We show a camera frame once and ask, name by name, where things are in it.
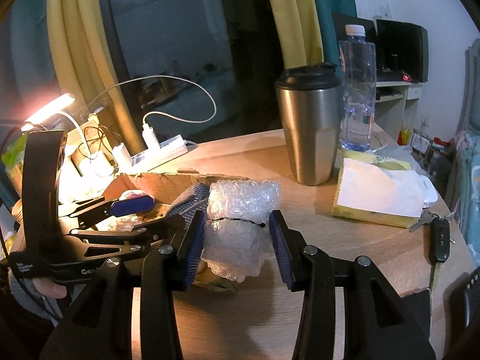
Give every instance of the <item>wooden tabletop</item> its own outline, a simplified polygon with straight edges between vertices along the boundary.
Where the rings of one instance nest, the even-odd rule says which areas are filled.
[[[373,147],[393,143],[378,126]],[[156,168],[171,172],[193,168],[200,173],[222,173],[251,179],[279,180],[281,210],[289,228],[300,231],[308,244],[332,257],[354,260],[369,256],[400,294],[426,288],[431,266],[428,262],[428,227],[410,233],[406,229],[332,217],[330,211],[337,188],[341,155],[334,175],[317,187],[299,185],[290,170],[282,130],[208,142]],[[441,198],[432,207],[438,214],[449,210]],[[458,281],[473,270],[465,241],[455,222],[450,258],[443,264],[436,291],[430,342],[441,358],[449,342],[448,299]],[[343,293],[337,288],[335,359],[343,358]],[[133,304],[133,358],[140,359],[139,296]],[[287,360],[292,358],[297,337],[303,293],[291,293],[282,283],[275,257],[265,262],[259,277],[248,277],[239,292],[215,293],[192,287],[174,294],[178,333],[186,360]]]

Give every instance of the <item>car key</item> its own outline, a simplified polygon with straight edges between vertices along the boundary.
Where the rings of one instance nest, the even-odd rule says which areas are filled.
[[[441,265],[450,256],[450,224],[448,220],[435,218],[430,223],[429,259],[432,264],[430,276],[430,293],[434,293],[434,286],[438,282]]]
[[[410,233],[413,233],[415,230],[419,229],[423,225],[431,223],[431,221],[433,221],[435,218],[438,218],[437,214],[432,214],[430,211],[423,211],[418,222],[410,226]]]

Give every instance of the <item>teal curtain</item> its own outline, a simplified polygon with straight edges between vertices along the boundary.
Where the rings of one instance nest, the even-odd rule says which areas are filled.
[[[355,0],[315,0],[315,5],[322,35],[323,60],[339,66],[338,43],[332,13],[342,13],[357,17]]]

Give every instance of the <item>white wall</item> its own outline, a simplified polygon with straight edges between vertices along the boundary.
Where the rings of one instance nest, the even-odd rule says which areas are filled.
[[[465,51],[479,32],[460,0],[355,0],[358,16],[421,25],[428,31],[429,79],[416,117],[429,116],[427,133],[443,140],[455,135],[465,86]]]

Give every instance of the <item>finger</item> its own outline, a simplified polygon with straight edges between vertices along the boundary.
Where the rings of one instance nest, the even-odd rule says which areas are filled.
[[[67,288],[60,286],[47,277],[33,279],[37,291],[45,296],[61,299],[67,296]]]

